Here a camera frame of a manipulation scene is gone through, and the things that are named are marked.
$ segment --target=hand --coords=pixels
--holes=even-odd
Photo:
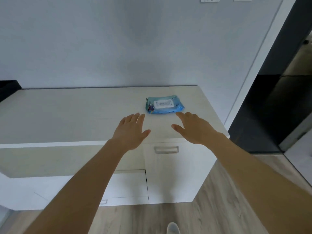
[[[117,140],[127,151],[137,148],[151,132],[146,130],[142,133],[144,117],[145,114],[137,113],[122,118],[112,139]]]
[[[207,146],[207,143],[219,134],[209,122],[196,114],[177,112],[176,115],[181,119],[184,129],[176,124],[172,124],[171,127],[191,143]]]

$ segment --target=shoe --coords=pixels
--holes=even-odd
[[[168,224],[167,234],[181,234],[179,227],[177,226],[175,222],[171,222]]]

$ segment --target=cabinet handle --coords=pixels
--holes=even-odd
[[[156,154],[178,153],[179,152],[179,146],[172,146],[172,147],[155,146],[154,150],[155,150]]]
[[[107,204],[107,199],[101,200],[101,202],[99,204]]]

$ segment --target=left hand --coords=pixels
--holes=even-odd
[[[145,114],[137,113],[122,118],[112,139],[117,140],[127,151],[136,149],[151,132],[142,132],[144,117]]]

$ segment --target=blue wet wipes package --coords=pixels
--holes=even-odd
[[[177,95],[168,97],[146,99],[146,111],[150,114],[166,114],[171,112],[180,112],[184,108]]]

